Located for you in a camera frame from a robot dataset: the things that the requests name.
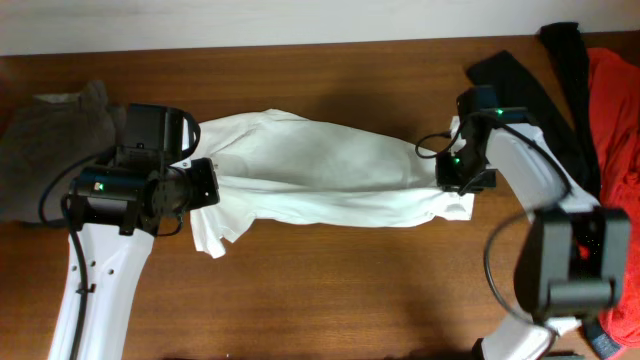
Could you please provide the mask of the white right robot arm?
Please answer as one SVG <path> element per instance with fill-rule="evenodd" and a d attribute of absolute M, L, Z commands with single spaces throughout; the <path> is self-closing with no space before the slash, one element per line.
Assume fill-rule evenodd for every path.
<path fill-rule="evenodd" d="M 583 190 L 548 148 L 540 128 L 520 109 L 485 109 L 452 120 L 450 143 L 436 159 L 438 186 L 477 193 L 501 173 L 522 210 L 489 235 L 485 278 L 507 315 L 474 344 L 483 360 L 549 359 L 556 341 L 617 305 L 631 236 L 628 215 Z M 516 302 L 499 292 L 492 248 L 507 227 L 531 224 L 513 275 Z"/>

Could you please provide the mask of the blue denim garment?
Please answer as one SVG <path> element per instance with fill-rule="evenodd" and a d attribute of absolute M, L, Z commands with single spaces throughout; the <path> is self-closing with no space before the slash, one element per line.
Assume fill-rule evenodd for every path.
<path fill-rule="evenodd" d="M 583 322 L 581 332 L 590 348 L 601 360 L 616 359 L 625 350 L 604 331 L 598 321 Z"/>

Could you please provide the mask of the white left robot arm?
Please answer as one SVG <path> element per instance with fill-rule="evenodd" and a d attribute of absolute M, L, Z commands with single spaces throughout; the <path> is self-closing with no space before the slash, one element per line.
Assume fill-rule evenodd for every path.
<path fill-rule="evenodd" d="M 121 358 L 137 284 L 161 222 L 218 201 L 207 158 L 185 167 L 85 168 L 61 200 L 69 265 L 49 358 Z"/>

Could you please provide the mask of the black garment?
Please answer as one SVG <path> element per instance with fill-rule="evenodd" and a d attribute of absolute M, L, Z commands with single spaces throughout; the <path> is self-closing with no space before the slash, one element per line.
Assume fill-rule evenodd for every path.
<path fill-rule="evenodd" d="M 571 177 L 598 197 L 601 178 L 589 125 L 588 70 L 590 61 L 576 22 L 540 28 L 538 39 L 548 52 L 569 105 L 573 126 L 561 115 L 536 78 L 508 51 L 471 65 L 466 75 L 475 85 L 490 85 L 499 104 L 525 107 L 533 114 L 545 141 Z"/>

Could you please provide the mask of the red garment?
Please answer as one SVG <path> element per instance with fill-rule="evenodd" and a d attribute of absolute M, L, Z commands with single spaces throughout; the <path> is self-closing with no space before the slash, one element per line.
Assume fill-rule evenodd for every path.
<path fill-rule="evenodd" d="M 618 306 L 600 317 L 617 343 L 639 346 L 639 68 L 590 48 L 589 121 L 601 175 L 600 202 L 625 210 L 631 239 Z"/>

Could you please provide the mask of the white polo shirt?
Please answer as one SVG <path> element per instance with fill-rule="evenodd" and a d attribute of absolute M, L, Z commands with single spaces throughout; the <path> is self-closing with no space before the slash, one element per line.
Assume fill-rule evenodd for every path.
<path fill-rule="evenodd" d="M 397 138 L 276 109 L 200 128 L 192 157 L 211 160 L 220 201 L 190 223 L 196 250 L 212 258 L 258 219 L 403 228 L 472 217 L 473 195 L 440 190 L 431 151 Z"/>

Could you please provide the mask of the grey folded garment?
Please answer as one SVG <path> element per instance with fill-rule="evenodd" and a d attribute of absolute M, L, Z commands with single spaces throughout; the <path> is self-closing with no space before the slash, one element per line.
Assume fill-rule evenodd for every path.
<path fill-rule="evenodd" d="M 1 220 L 37 223 L 46 187 L 73 163 L 122 138 L 125 109 L 109 101 L 105 84 L 77 93 L 36 95 L 13 113 L 1 137 Z"/>

